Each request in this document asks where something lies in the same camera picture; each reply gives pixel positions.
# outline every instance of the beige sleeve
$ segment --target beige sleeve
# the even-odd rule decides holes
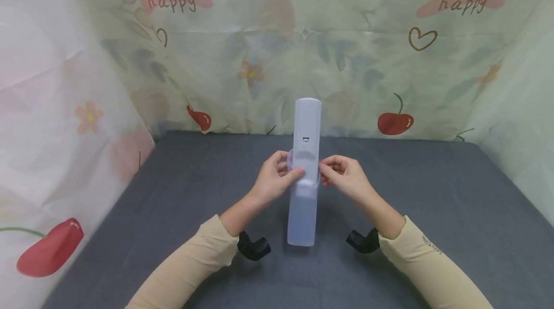
[[[477,286],[408,218],[394,240],[379,235],[383,254],[408,276],[431,308],[491,309]]]
[[[181,309],[211,273],[229,266],[237,254],[231,237],[216,215],[171,254],[146,279],[126,309]]]

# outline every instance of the white remote control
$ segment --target white remote control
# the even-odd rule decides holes
[[[315,241],[320,130],[321,101],[297,100],[291,166],[302,167],[306,174],[291,188],[288,243],[293,246],[311,247]]]

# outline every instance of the pink flower print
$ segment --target pink flower print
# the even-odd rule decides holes
[[[254,86],[254,81],[261,82],[264,80],[262,66],[260,64],[251,66],[250,63],[244,61],[242,70],[237,74],[237,77],[239,77],[239,79],[246,79],[248,87],[252,88]]]
[[[489,72],[485,76],[481,76],[477,79],[477,82],[479,84],[487,84],[494,82],[496,80],[496,77],[498,77],[498,72],[502,69],[502,66],[500,64],[494,64],[491,65],[489,68]]]
[[[75,109],[75,115],[82,121],[80,126],[77,127],[77,133],[82,135],[90,128],[95,134],[98,134],[98,125],[96,122],[103,117],[102,110],[96,109],[94,102],[87,101],[85,108],[81,106]]]

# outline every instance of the black clamp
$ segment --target black clamp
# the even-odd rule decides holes
[[[369,231],[367,237],[353,230],[348,235],[346,243],[362,254],[369,254],[379,248],[379,232],[376,229]]]
[[[250,261],[259,261],[271,252],[271,247],[265,237],[252,242],[248,233],[244,231],[239,235],[237,247],[239,252]]]

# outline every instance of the gray tabletop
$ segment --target gray tabletop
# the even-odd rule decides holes
[[[322,138],[321,158],[358,159],[376,190],[409,217],[497,309],[554,308],[554,229],[475,145]],[[123,308],[160,262],[251,188],[262,162],[291,136],[168,133],[52,292],[46,309]],[[345,243],[371,224],[321,186],[313,247],[287,244],[288,195],[247,232],[272,252],[237,255],[185,308],[427,308],[380,251]]]

